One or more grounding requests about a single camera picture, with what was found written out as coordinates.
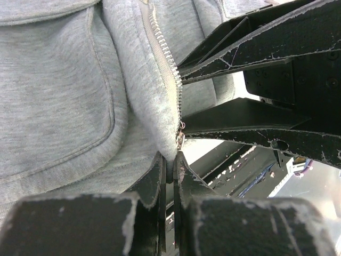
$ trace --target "gray hoodie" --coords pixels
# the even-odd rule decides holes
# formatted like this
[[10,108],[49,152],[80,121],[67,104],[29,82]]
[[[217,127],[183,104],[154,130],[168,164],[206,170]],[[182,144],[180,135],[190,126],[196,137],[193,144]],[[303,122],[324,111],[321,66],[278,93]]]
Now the gray hoodie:
[[[24,196],[121,193],[157,150],[174,159],[175,89],[150,36],[151,15],[179,63],[221,22],[264,5],[1,1],[0,223]],[[231,76],[186,85],[182,114],[230,100],[233,93]]]

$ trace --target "pocket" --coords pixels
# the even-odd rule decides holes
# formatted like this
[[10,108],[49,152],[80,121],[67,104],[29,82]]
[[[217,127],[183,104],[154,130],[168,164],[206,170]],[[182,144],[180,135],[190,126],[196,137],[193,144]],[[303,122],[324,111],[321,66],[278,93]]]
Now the pocket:
[[0,8],[5,201],[103,166],[118,151],[127,123],[123,78],[98,1],[15,2],[20,5]]

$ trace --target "zipper slider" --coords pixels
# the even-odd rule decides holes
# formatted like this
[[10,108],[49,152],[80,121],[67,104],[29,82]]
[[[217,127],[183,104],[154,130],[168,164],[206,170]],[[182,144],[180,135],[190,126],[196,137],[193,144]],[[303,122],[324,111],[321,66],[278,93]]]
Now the zipper slider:
[[181,150],[185,143],[185,134],[182,132],[186,125],[184,122],[180,122],[180,129],[176,137],[177,150]]

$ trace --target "clothing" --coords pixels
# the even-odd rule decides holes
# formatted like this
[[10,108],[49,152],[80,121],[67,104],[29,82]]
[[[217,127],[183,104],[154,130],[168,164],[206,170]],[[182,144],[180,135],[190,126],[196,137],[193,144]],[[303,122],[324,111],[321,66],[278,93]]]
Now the clothing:
[[[263,0],[155,0],[176,63],[221,22]],[[140,0],[0,3],[0,223],[18,199],[49,191],[121,193],[177,120]],[[232,76],[184,86],[183,115],[233,97]]]

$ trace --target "zipper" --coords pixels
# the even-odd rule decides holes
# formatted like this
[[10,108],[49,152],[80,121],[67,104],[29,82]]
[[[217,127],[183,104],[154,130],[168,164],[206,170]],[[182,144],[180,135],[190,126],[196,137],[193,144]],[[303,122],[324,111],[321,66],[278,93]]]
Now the zipper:
[[182,122],[181,115],[181,76],[179,75],[174,58],[160,30],[156,19],[156,10],[154,4],[148,3],[148,0],[140,0],[139,5],[142,13],[145,32],[160,69],[162,79],[165,83],[171,104],[171,110],[174,112],[174,115],[177,115],[177,131],[175,138],[177,149],[181,150],[185,141],[185,134],[182,132],[182,130],[185,128],[185,124]]

